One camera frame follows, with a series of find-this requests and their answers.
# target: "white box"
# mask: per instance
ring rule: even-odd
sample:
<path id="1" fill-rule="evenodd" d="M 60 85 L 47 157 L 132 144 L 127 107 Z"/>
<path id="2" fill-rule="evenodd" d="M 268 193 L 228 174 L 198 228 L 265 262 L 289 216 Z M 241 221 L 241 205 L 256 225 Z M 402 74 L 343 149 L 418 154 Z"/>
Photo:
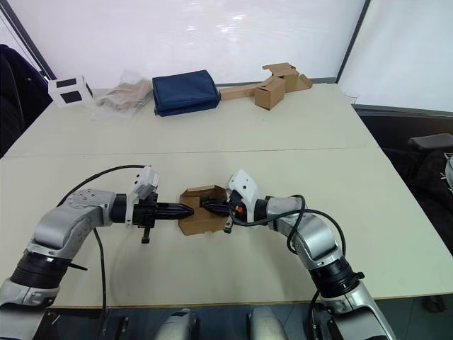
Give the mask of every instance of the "white box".
<path id="1" fill-rule="evenodd" d="M 93 102 L 93 92 L 81 74 L 74 78 L 49 81 L 48 91 L 60 108 L 77 103 Z"/>

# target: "small cardboard box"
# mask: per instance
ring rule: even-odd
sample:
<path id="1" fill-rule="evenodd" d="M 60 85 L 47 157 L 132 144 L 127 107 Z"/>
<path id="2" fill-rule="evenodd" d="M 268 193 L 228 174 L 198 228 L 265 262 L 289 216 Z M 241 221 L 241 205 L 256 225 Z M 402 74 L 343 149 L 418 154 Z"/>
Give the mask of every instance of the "small cardboard box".
<path id="1" fill-rule="evenodd" d="M 313 85 L 310 79 L 304 74 L 299 74 L 296 67 L 287 62 L 264 65 L 263 69 L 270 70 L 273 76 L 282 78 L 286 81 L 285 92 L 307 90 Z"/>
<path id="2" fill-rule="evenodd" d="M 202 186 L 189 188 L 179 197 L 179 203 L 193 209 L 193 215 L 178 221 L 184 235 L 203 234 L 223 230 L 227 217 L 213 214 L 204 209 L 201 204 L 204 200 L 226 200 L 227 192 L 220 186 Z"/>
<path id="3" fill-rule="evenodd" d="M 255 105 L 262 108 L 272 109 L 285 95 L 286 81 L 282 78 L 274 78 L 269 84 L 258 87 L 255 90 Z"/>

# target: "white curtain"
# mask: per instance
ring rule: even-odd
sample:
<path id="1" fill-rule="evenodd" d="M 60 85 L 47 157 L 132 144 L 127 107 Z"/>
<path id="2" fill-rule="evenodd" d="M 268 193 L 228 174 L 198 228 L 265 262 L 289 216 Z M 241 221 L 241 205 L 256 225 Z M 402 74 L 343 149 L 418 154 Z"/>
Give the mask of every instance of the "white curtain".
<path id="1" fill-rule="evenodd" d="M 207 69 L 216 83 L 260 81 L 264 64 L 336 77 L 364 0 L 13 0 L 57 77 L 94 88 L 123 70 L 156 77 Z"/>
<path id="2" fill-rule="evenodd" d="M 359 104 L 453 111 L 453 1 L 372 0 L 339 84 Z"/>

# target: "silver robot arm segment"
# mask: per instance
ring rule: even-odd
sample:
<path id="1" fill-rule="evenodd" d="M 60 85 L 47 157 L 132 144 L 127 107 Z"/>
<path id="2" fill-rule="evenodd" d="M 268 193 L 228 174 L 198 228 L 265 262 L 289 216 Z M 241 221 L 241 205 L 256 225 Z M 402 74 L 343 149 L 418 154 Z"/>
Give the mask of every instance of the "silver robot arm segment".
<path id="1" fill-rule="evenodd" d="M 302 200 L 297 197 L 259 199 L 257 185 L 242 170 L 232 176 L 229 190 L 233 196 L 242 198 L 247 222 L 300 210 L 302 206 Z M 278 218 L 269 222 L 268 227 L 288 237 L 297 217 L 295 213 Z M 364 340 L 383 336 L 381 339 L 396 340 L 382 311 L 361 281 L 363 274 L 351 269 L 331 228 L 323 220 L 313 213 L 304 213 L 291 243 L 310 272 L 321 294 L 322 304 L 333 317 L 333 322 L 328 325 L 332 337 L 340 334 L 343 337 L 340 339 Z"/>
<path id="2" fill-rule="evenodd" d="M 80 190 L 39 221 L 22 259 L 0 287 L 0 337 L 31 339 L 45 308 L 59 292 L 59 283 L 94 227 L 112 225 L 116 195 Z"/>

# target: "cardboard piece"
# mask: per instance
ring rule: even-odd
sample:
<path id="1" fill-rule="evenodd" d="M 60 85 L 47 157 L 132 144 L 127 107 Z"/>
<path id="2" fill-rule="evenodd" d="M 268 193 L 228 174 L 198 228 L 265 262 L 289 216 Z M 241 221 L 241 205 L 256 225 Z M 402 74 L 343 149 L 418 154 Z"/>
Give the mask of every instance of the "cardboard piece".
<path id="1" fill-rule="evenodd" d="M 274 79 L 274 77 L 270 76 L 269 78 L 267 78 L 265 81 L 262 81 L 261 83 L 229 87 L 229 88 L 226 88 L 226 89 L 220 89 L 220 91 L 219 91 L 220 92 L 220 100 L 221 101 L 229 101 L 230 99 L 238 99 L 238 98 L 243 98 L 243 97 L 252 97 L 252 96 L 255 95 L 255 89 L 256 88 L 269 84 L 272 81 L 272 79 Z"/>
<path id="2" fill-rule="evenodd" d="M 310 89 L 313 83 L 304 74 L 299 74 L 296 67 L 283 62 L 281 64 L 264 65 L 263 69 L 268 69 L 272 72 L 272 76 L 265 81 L 256 84 L 229 87 L 227 89 L 220 89 L 220 100 L 228 101 L 230 99 L 238 99 L 243 97 L 252 97 L 255 95 L 255 90 L 258 87 L 269 84 L 275 77 L 284 79 L 285 92 L 301 91 Z"/>
<path id="3" fill-rule="evenodd" d="M 275 77 L 269 84 L 255 89 L 255 105 L 272 109 L 285 95 L 286 81 Z"/>
<path id="4" fill-rule="evenodd" d="M 263 69 L 270 70 L 273 76 L 282 78 L 286 81 L 285 92 L 307 90 L 313 85 L 310 79 L 304 74 L 299 74 L 296 67 L 287 62 L 264 65 Z"/>
<path id="5" fill-rule="evenodd" d="M 179 203 L 186 204 L 193 209 L 193 215 L 178 221 L 184 235 L 203 234 L 223 230 L 227 217 L 213 214 L 202 208 L 204 200 L 226 200 L 227 192 L 220 186 L 202 186 L 189 188 L 179 197 Z"/>

